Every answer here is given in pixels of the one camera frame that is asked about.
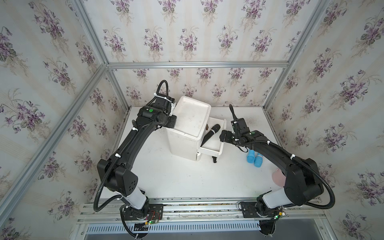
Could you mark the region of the white plastic drawer cabinet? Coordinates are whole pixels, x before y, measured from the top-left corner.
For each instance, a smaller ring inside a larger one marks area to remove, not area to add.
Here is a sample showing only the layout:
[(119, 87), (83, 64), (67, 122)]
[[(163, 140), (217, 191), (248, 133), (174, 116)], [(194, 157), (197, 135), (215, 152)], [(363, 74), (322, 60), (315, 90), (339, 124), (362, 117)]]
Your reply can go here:
[(204, 120), (210, 115), (211, 105), (182, 96), (174, 109), (177, 116), (174, 129), (166, 129), (170, 151), (173, 155), (196, 161), (198, 135)]

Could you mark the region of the white bottom drawer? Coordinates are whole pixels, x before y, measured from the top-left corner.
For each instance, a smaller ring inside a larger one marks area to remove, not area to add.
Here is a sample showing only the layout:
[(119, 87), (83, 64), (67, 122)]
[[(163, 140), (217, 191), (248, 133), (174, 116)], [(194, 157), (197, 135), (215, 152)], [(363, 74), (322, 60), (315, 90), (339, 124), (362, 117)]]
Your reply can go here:
[(202, 157), (202, 153), (197, 152), (196, 161), (199, 161)]

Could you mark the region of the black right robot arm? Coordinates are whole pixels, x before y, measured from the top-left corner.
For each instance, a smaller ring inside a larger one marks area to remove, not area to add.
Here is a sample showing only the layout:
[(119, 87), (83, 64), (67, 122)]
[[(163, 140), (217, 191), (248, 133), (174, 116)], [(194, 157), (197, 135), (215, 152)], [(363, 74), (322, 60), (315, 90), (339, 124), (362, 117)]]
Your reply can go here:
[(257, 197), (256, 212), (269, 217), (282, 208), (307, 205), (328, 210), (336, 203), (336, 196), (330, 184), (320, 175), (317, 163), (311, 158), (302, 159), (271, 142), (259, 131), (250, 131), (245, 119), (238, 118), (233, 105), (229, 105), (233, 120), (232, 131), (222, 131), (220, 141), (232, 144), (240, 150), (260, 153), (277, 166), (285, 176), (285, 185)]

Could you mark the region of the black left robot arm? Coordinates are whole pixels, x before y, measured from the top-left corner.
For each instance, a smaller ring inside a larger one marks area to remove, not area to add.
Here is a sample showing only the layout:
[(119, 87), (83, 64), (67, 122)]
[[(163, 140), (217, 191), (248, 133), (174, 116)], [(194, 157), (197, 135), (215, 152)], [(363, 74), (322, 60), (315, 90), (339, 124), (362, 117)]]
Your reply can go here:
[(121, 200), (125, 208), (147, 215), (149, 200), (138, 187), (138, 177), (132, 168), (138, 153), (152, 132), (160, 128), (173, 129), (177, 116), (172, 111), (176, 105), (169, 95), (169, 84), (162, 80), (154, 98), (143, 106), (137, 118), (132, 121), (132, 128), (117, 150), (106, 160), (101, 159), (97, 170), (101, 184), (96, 191), (93, 209), (101, 211), (114, 200)]

